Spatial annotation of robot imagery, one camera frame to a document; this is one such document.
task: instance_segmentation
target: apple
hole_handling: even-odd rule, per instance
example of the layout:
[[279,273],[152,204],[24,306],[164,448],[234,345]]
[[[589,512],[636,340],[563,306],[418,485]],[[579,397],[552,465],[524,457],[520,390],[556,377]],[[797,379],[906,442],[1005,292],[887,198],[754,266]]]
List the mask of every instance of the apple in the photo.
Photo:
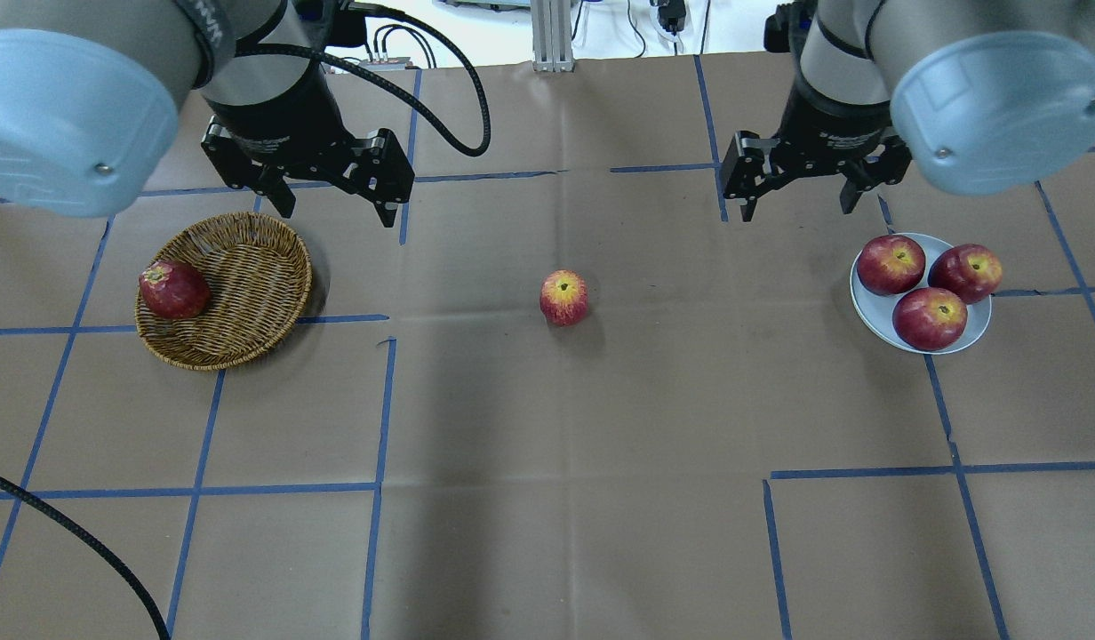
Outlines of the apple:
[[211,299],[211,288],[204,275],[183,262],[157,260],[141,271],[138,283],[149,311],[161,318],[194,318]]
[[926,281],[955,292],[963,302],[979,302],[1002,284],[1002,261],[982,244],[958,244],[934,261]]
[[896,335],[920,351],[955,344],[966,331],[966,304],[954,292],[922,287],[902,296],[891,312]]
[[553,272],[540,287],[540,311],[552,324],[575,324],[588,315],[588,284],[575,271]]
[[856,274],[864,288],[879,296],[910,292],[923,278],[926,254],[918,242],[892,233],[873,238],[856,259]]

